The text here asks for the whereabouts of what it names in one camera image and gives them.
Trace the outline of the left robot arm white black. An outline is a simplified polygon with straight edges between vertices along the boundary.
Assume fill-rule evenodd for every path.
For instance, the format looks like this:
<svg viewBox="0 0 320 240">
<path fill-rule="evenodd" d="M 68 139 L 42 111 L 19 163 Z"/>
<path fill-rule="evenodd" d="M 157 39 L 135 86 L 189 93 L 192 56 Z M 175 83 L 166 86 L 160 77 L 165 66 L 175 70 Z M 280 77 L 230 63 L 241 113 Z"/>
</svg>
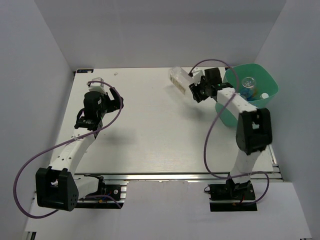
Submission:
<svg viewBox="0 0 320 240">
<path fill-rule="evenodd" d="M 72 211 L 78 200 L 105 196 L 104 178 L 96 174 L 75 177 L 75 171 L 90 145 L 103 129 L 106 114 L 120 111 L 123 99 L 114 88 L 107 93 L 101 85 L 91 85 L 85 93 L 70 142 L 46 168 L 35 174 L 37 204 L 43 208 Z"/>
</svg>

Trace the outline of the clear bottle dark blue label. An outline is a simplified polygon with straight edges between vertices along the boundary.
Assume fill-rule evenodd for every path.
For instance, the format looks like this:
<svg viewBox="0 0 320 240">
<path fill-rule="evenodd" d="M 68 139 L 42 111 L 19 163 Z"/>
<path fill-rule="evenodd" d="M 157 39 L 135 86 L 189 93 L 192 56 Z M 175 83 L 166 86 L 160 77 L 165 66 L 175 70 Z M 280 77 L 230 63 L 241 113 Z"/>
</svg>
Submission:
<svg viewBox="0 0 320 240">
<path fill-rule="evenodd" d="M 245 77 L 241 81 L 241 87 L 239 89 L 239 93 L 247 101 L 253 101 L 254 97 L 251 97 L 251 96 L 255 88 L 257 88 L 257 81 L 253 77 Z"/>
</svg>

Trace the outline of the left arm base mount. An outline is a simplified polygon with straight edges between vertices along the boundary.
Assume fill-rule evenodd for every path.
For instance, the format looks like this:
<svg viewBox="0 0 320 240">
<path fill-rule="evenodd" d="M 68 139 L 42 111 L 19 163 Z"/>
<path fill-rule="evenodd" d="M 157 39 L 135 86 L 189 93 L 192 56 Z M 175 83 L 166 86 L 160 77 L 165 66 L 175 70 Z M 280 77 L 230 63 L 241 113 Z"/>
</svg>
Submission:
<svg viewBox="0 0 320 240">
<path fill-rule="evenodd" d="M 78 189 L 77 209 L 121 209 L 127 193 L 127 183 L 105 179 L 102 175 L 80 175 L 74 178 Z"/>
</svg>

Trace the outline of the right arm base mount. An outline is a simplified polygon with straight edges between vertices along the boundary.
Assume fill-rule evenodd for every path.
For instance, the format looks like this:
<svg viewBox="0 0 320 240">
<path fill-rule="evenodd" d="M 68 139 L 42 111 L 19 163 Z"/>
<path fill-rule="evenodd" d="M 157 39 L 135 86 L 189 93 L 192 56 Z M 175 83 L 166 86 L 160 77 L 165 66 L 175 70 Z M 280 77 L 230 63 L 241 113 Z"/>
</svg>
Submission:
<svg viewBox="0 0 320 240">
<path fill-rule="evenodd" d="M 256 212 L 258 210 L 255 191 L 250 181 L 234 184 L 227 180 L 223 184 L 209 184 L 204 188 L 209 195 L 211 212 Z"/>
</svg>

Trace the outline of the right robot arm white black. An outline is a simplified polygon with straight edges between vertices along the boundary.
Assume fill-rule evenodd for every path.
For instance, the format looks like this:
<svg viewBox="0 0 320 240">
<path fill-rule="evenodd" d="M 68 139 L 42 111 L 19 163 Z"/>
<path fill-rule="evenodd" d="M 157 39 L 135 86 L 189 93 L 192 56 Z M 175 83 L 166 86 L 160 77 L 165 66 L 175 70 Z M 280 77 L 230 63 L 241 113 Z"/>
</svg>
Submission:
<svg viewBox="0 0 320 240">
<path fill-rule="evenodd" d="M 250 104 L 230 83 L 222 82 L 218 68 L 206 70 L 200 81 L 190 84 L 189 89 L 198 103 L 213 98 L 223 105 L 223 111 L 228 110 L 237 120 L 235 140 L 238 154 L 225 187 L 226 195 L 236 200 L 250 184 L 257 159 L 272 143 L 270 111 Z"/>
</svg>

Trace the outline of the large clear square bottle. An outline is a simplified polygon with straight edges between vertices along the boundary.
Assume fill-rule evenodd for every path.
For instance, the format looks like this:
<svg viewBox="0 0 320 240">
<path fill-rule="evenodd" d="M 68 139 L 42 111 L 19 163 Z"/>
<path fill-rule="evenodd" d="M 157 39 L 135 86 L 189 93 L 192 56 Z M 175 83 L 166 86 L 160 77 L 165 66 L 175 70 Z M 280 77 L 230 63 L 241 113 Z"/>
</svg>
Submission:
<svg viewBox="0 0 320 240">
<path fill-rule="evenodd" d="M 190 85 L 194 83 L 192 77 L 181 67 L 172 67 L 168 70 L 170 82 L 185 96 L 191 97 Z"/>
</svg>

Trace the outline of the clear bottle blue green label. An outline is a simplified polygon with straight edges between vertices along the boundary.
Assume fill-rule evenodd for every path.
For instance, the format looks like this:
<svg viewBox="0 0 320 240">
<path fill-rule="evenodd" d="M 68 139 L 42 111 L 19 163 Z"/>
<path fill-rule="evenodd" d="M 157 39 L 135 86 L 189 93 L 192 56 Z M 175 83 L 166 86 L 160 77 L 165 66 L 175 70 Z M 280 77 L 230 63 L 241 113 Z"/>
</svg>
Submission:
<svg viewBox="0 0 320 240">
<path fill-rule="evenodd" d="M 269 97 L 269 95 L 265 92 L 260 95 L 261 100 L 267 99 L 268 97 Z"/>
</svg>

